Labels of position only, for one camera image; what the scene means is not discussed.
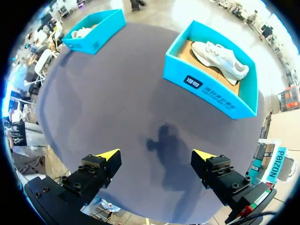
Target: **shoe sole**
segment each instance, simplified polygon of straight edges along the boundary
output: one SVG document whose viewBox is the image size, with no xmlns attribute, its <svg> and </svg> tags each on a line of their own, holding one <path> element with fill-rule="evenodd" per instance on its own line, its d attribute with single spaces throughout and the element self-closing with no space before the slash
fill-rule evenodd
<svg viewBox="0 0 300 225">
<path fill-rule="evenodd" d="M 227 78 L 226 76 L 224 76 L 224 74 L 226 74 L 228 77 L 231 77 L 232 75 L 231 75 L 230 73 L 228 73 L 227 71 L 224 71 L 223 69 L 217 67 L 217 65 L 211 64 L 211 63 L 208 62 L 205 58 L 203 58 L 202 56 L 200 56 L 196 51 L 194 51 L 193 48 L 191 48 L 191 49 L 192 49 L 192 52 L 194 53 L 194 55 L 196 56 L 196 58 L 197 58 L 203 65 L 205 65 L 206 67 L 216 67 L 216 68 L 218 68 L 218 69 L 221 71 L 223 77 L 225 77 L 225 79 L 226 79 L 232 86 L 236 85 L 236 83 L 237 83 L 236 80 L 231 79 L 231 78 Z"/>
</svg>

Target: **table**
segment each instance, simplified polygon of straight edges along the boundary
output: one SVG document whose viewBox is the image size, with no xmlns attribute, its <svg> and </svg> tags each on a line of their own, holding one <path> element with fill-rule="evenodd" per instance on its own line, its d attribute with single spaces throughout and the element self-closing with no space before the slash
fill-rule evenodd
<svg viewBox="0 0 300 225">
<path fill-rule="evenodd" d="M 40 90 L 36 113 L 51 147 L 74 171 L 87 154 L 121 150 L 122 166 L 102 198 L 150 219 L 209 220 L 222 206 L 190 166 L 192 149 L 224 154 L 248 169 L 263 123 L 232 120 L 162 79 L 165 52 L 178 33 L 128 23 L 96 55 L 67 48 Z M 159 149 L 151 145 L 160 140 Z"/>
</svg>

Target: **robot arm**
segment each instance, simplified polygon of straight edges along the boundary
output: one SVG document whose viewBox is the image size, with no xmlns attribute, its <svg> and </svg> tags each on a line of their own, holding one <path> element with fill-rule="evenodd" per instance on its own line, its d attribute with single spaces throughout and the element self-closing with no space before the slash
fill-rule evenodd
<svg viewBox="0 0 300 225">
<path fill-rule="evenodd" d="M 262 212 L 275 196 L 276 190 L 265 183 L 251 186 L 251 178 L 243 176 L 230 165 L 224 155 L 214 156 L 199 150 L 193 150 L 191 166 L 206 189 L 211 188 L 223 205 L 232 212 L 226 224 Z M 243 225 L 259 224 L 262 217 L 248 220 Z"/>
</svg>

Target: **box label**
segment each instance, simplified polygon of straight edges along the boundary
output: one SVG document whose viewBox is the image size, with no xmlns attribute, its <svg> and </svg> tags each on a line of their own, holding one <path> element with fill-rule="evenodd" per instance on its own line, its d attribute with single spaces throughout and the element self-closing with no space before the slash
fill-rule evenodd
<svg viewBox="0 0 300 225">
<path fill-rule="evenodd" d="M 214 90 L 212 90 L 209 87 L 204 88 L 201 91 L 204 95 L 207 95 L 208 97 L 212 98 L 216 102 L 218 102 L 220 105 L 224 106 L 226 109 L 235 109 L 235 106 L 232 105 L 227 99 L 222 97 L 221 95 L 217 94 Z"/>
<path fill-rule="evenodd" d="M 198 81 L 197 79 L 193 78 L 190 75 L 187 75 L 187 77 L 184 79 L 184 83 L 188 84 L 189 86 L 195 89 L 198 89 L 203 85 L 202 82 Z"/>
<path fill-rule="evenodd" d="M 273 155 L 273 157 L 276 157 L 276 158 L 275 158 L 275 161 L 271 168 L 271 171 L 267 177 L 268 182 L 275 183 L 275 181 L 280 173 L 283 161 L 285 159 L 286 149 L 287 148 L 279 147 L 277 154 Z"/>
</svg>

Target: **cardboard insert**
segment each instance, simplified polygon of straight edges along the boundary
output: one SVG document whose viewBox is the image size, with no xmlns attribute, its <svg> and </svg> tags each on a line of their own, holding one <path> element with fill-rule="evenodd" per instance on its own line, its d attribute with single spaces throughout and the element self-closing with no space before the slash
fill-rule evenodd
<svg viewBox="0 0 300 225">
<path fill-rule="evenodd" d="M 193 66 L 201 69 L 202 71 L 205 71 L 207 74 L 214 77 L 216 80 L 230 89 L 233 93 L 239 95 L 240 82 L 237 82 L 237 84 L 233 86 L 231 83 L 229 83 L 229 81 L 227 81 L 227 79 L 222 75 L 222 72 L 218 68 L 206 67 L 205 65 L 203 65 L 193 54 L 191 44 L 192 41 L 187 40 L 177 57 L 191 63 Z"/>
</svg>

